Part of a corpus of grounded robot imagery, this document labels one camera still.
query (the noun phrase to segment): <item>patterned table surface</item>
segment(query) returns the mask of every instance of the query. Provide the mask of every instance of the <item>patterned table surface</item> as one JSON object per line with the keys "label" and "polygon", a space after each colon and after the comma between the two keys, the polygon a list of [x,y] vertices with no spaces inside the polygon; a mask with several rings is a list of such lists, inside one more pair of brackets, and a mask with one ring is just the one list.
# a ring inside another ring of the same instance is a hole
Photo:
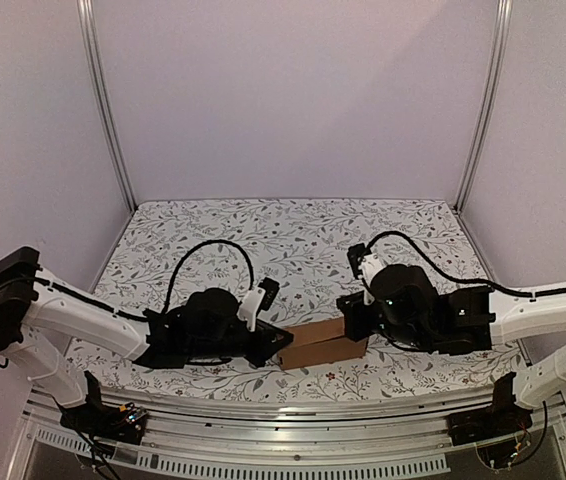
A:
{"label": "patterned table surface", "polygon": [[[124,307],[158,310],[178,259],[197,243],[223,238],[250,254],[258,279],[281,283],[274,305],[261,314],[278,326],[340,316],[337,297],[360,290],[347,248],[388,229],[401,230],[447,272],[484,275],[448,206],[397,200],[201,200],[141,205],[125,231],[96,295]],[[380,242],[383,258],[419,264],[440,292],[456,288],[423,264],[401,240]],[[218,245],[195,254],[179,274],[172,305],[194,291],[220,286],[239,298],[247,268]],[[362,359],[283,372],[274,362],[255,370],[243,359],[218,367],[148,370],[109,351],[74,340],[68,358],[117,388],[196,398],[254,402],[331,402],[415,396],[489,385],[524,366],[516,345],[450,357],[405,353],[373,337]]]}

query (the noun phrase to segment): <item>vertical metal pole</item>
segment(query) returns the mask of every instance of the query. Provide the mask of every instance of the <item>vertical metal pole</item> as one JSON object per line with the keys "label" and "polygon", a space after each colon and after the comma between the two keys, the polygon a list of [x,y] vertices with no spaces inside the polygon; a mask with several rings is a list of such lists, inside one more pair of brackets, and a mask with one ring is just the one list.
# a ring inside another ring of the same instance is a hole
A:
{"label": "vertical metal pole", "polygon": [[78,0],[78,8],[81,31],[83,33],[83,43],[85,44],[87,63],[92,78],[92,88],[94,89],[96,104],[101,116],[105,140],[110,151],[112,165],[119,187],[121,188],[121,193],[123,194],[125,205],[131,213],[134,213],[138,207],[138,202],[134,196],[132,183],[130,182],[130,177],[123,159],[123,152],[121,151],[119,137],[116,133],[116,125],[114,124],[110,99],[105,86],[99,44],[96,37],[92,0]]}
{"label": "vertical metal pole", "polygon": [[487,130],[494,109],[494,101],[496,99],[496,90],[501,76],[501,68],[503,66],[503,58],[505,56],[505,46],[507,44],[507,36],[510,29],[510,16],[512,13],[512,0],[499,0],[496,27],[494,29],[494,43],[492,45],[492,55],[490,58],[490,68],[485,84],[485,91],[483,93],[483,103],[481,104],[481,111],[479,120],[474,130],[474,137],[472,138],[472,146],[470,153],[465,164],[461,185],[456,195],[454,203],[454,211],[462,214],[465,206],[467,205],[474,177],[476,176],[476,169],[478,167],[481,152],[483,151],[483,144],[487,136]]}

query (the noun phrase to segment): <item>brown cardboard box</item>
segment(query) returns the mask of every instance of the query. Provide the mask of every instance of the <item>brown cardboard box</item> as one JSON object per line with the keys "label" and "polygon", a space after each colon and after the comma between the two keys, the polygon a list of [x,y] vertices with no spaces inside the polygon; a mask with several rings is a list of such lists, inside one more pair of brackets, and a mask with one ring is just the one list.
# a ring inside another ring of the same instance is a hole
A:
{"label": "brown cardboard box", "polygon": [[367,338],[353,342],[345,337],[343,317],[286,328],[294,341],[279,352],[282,370],[360,358],[367,350]]}

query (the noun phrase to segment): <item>white backdrop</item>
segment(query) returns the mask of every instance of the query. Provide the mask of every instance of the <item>white backdrop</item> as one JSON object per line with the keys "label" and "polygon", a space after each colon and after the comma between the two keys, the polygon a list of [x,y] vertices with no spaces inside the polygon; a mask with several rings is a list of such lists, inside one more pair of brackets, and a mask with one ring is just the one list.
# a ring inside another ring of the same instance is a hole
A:
{"label": "white backdrop", "polygon": [[[466,217],[500,280],[566,280],[566,0],[514,2]],[[565,341],[526,343],[538,358]]]}
{"label": "white backdrop", "polygon": [[496,1],[100,0],[140,201],[452,201]]}
{"label": "white backdrop", "polygon": [[[0,258],[31,245],[89,288],[126,218],[76,3],[0,1]],[[0,472],[29,388],[0,370]]]}

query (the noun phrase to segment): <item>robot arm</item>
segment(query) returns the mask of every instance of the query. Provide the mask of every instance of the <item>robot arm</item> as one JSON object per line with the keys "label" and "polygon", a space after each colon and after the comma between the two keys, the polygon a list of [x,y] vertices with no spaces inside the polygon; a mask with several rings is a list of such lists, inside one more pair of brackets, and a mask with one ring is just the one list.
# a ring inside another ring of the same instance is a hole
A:
{"label": "robot arm", "polygon": [[[566,331],[566,282],[520,291],[475,286],[439,295],[418,266],[385,265],[364,245],[351,247],[348,258],[365,286],[337,300],[352,340],[377,333],[410,351],[460,355]],[[452,441],[460,445],[529,428],[532,410],[565,386],[566,345],[497,380],[489,407],[450,415]]]}
{"label": "robot arm", "polygon": [[39,328],[87,340],[150,368],[236,356],[262,366],[292,341],[291,334],[257,319],[278,292],[273,280],[263,280],[243,302],[212,288],[166,314],[146,310],[141,316],[68,285],[38,259],[36,250],[24,247],[0,261],[0,355],[54,397],[64,426],[88,435],[138,444],[147,412],[133,404],[103,405],[96,378],[78,372]]}

